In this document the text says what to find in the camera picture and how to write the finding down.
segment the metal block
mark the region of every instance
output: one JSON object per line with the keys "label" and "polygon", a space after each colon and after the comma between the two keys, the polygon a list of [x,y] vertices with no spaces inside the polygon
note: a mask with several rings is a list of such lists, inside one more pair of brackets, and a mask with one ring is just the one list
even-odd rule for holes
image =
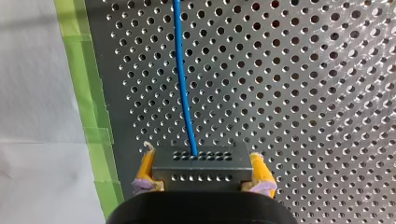
{"label": "metal block", "polygon": [[241,182],[252,178],[252,166],[245,144],[235,147],[158,147],[152,168],[154,179],[166,190],[240,190]]}

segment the metal panel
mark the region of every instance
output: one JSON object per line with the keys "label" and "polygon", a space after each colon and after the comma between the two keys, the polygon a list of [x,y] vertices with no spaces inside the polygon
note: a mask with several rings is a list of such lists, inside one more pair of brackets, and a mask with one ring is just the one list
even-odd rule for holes
{"label": "metal panel", "polygon": [[[130,197],[144,140],[187,144],[171,2],[87,6]],[[302,223],[393,223],[394,8],[386,0],[183,1],[199,145],[244,141],[263,151],[276,199]]]}

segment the white surface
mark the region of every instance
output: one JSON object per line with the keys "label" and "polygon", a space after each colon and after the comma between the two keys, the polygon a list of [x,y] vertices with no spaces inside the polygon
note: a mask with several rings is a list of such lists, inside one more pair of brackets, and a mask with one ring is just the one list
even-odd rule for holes
{"label": "white surface", "polygon": [[52,0],[0,15],[0,223],[105,223]]}

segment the green tape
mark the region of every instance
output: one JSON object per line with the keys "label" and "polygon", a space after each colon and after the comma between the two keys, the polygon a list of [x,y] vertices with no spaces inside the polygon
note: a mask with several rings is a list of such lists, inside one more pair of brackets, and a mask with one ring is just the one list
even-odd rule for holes
{"label": "green tape", "polygon": [[99,77],[84,0],[55,0],[79,114],[105,218],[123,202],[114,162],[110,120]]}
{"label": "green tape", "polygon": [[105,218],[123,201],[120,182],[95,182]]}

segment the blue cable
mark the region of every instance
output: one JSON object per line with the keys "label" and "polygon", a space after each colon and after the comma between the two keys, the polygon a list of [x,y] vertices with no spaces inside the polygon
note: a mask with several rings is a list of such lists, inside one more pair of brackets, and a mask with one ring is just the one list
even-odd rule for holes
{"label": "blue cable", "polygon": [[197,143],[195,142],[194,129],[191,125],[191,117],[189,110],[189,98],[187,96],[186,80],[184,78],[183,65],[183,35],[180,19],[180,0],[173,0],[174,21],[175,21],[175,50],[178,74],[178,85],[180,87],[181,105],[183,107],[184,121],[186,123],[187,135],[190,140],[191,155],[198,155]]}

